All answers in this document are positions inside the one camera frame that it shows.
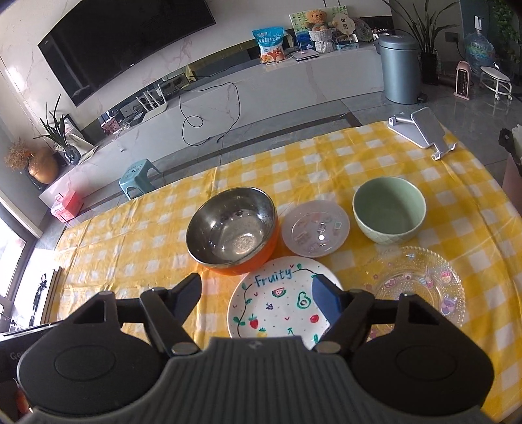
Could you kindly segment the green plant in glass vase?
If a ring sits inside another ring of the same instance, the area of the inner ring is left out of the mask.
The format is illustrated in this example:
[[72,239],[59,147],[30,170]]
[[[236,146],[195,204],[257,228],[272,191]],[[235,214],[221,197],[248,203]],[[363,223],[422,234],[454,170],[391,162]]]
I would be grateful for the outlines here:
[[51,117],[51,121],[47,118],[45,120],[40,119],[41,125],[45,130],[45,134],[41,135],[41,138],[47,138],[54,144],[60,146],[63,150],[66,162],[70,165],[77,165],[80,162],[81,153],[66,140],[65,116],[57,113],[60,98],[61,96],[57,98],[55,106],[51,111],[46,111]]

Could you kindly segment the small teal plastic stool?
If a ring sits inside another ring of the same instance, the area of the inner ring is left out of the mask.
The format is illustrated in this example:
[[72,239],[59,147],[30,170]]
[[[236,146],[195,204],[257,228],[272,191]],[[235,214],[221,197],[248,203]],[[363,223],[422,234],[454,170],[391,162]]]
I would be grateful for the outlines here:
[[150,170],[163,177],[163,173],[149,159],[142,159],[131,164],[118,180],[121,191],[129,201],[132,199],[132,190],[139,192],[139,195],[155,190],[155,186],[149,181],[148,173]]

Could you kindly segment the brown teddy bear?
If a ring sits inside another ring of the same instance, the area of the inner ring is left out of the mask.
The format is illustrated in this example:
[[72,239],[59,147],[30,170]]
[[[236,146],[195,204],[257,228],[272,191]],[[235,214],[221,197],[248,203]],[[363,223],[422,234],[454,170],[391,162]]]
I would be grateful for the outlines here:
[[308,10],[305,14],[305,26],[309,31],[321,31],[329,29],[327,13],[324,10]]

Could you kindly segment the white phone stand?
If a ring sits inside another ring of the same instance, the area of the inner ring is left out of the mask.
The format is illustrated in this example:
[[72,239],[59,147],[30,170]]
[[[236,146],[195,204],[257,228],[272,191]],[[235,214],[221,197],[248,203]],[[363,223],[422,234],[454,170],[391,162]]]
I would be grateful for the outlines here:
[[433,161],[439,161],[456,149],[456,143],[448,144],[444,137],[446,132],[429,107],[413,111],[410,116],[393,115],[388,120],[388,128],[404,137],[421,149],[432,151]]

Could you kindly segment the black wall television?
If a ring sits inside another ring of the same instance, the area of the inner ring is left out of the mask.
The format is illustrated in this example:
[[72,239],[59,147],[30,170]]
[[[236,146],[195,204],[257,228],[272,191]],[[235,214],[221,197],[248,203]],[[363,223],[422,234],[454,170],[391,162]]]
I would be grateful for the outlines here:
[[38,48],[78,106],[146,57],[214,24],[205,1],[84,0]]

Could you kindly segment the grey blue trash can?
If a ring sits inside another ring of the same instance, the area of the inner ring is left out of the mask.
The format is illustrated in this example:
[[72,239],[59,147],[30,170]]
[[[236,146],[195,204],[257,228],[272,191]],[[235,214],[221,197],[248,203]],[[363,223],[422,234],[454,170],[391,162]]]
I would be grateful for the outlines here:
[[385,97],[394,103],[418,103],[421,93],[419,44],[410,35],[379,38]]

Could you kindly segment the small white sticker plate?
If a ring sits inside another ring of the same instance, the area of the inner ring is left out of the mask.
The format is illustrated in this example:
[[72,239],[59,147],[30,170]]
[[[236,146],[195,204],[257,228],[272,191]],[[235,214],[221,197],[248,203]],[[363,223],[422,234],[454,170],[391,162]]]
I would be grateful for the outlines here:
[[300,204],[283,219],[281,235],[296,255],[319,258],[338,250],[349,235],[345,210],[333,201],[315,200]]

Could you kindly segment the white Fruity painted plate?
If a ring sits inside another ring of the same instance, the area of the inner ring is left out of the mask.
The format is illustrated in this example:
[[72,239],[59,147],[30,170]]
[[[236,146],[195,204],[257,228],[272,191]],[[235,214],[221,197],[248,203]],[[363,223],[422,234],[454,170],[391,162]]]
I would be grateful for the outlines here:
[[312,296],[316,274],[340,286],[325,265],[285,256],[266,262],[237,285],[227,311],[231,338],[300,337],[311,349],[329,327]]

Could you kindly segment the pink small heater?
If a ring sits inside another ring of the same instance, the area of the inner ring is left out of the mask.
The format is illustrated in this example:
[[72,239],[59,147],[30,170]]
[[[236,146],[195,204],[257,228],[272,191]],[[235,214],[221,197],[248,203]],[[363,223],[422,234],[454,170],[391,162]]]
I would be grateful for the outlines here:
[[469,100],[471,87],[471,67],[465,61],[459,61],[456,66],[456,83],[454,95],[458,98]]

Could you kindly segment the copper round vase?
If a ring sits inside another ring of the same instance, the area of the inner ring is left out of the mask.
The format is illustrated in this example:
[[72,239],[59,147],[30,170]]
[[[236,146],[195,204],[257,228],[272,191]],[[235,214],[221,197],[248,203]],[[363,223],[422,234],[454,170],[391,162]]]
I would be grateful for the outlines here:
[[27,169],[31,177],[45,185],[52,184],[59,174],[57,160],[48,147],[42,147],[33,154]]

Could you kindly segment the clear glass sticker plate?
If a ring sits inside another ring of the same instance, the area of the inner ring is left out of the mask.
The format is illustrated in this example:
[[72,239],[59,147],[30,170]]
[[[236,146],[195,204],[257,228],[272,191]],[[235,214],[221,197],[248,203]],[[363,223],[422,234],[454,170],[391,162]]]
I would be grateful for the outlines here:
[[454,325],[464,323],[461,279],[449,262],[428,249],[390,247],[362,267],[358,281],[377,299],[398,300],[403,294],[415,294]]

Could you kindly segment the green ceramic bowl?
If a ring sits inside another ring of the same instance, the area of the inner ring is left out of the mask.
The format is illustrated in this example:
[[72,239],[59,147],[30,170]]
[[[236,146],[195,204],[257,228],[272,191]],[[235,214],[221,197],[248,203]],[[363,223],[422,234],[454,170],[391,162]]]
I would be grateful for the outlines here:
[[423,193],[400,177],[377,177],[366,181],[352,198],[359,229],[382,246],[404,243],[422,227],[427,213]]

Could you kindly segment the blue snack bag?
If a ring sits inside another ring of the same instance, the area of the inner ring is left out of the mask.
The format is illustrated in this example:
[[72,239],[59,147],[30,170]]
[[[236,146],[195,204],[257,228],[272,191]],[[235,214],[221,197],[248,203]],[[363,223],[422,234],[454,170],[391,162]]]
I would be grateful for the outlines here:
[[283,48],[286,31],[280,26],[256,29],[252,35],[259,47],[262,64],[278,63],[286,59]]

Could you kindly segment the blue water jug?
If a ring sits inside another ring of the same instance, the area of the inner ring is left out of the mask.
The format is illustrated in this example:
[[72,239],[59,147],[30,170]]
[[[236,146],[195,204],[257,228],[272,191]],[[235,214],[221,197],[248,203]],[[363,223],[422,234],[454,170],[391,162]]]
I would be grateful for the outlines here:
[[465,61],[475,75],[481,74],[482,66],[492,67],[496,58],[493,44],[482,33],[482,19],[474,16],[474,31],[465,37]]

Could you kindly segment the orange steel bowl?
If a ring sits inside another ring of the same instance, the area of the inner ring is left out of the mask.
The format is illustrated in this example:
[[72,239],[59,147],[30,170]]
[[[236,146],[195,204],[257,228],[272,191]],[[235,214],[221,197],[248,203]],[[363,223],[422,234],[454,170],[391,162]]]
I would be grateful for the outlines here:
[[281,225],[272,198],[256,187],[235,187],[201,205],[192,216],[186,245],[190,256],[222,275],[249,273],[275,251]]

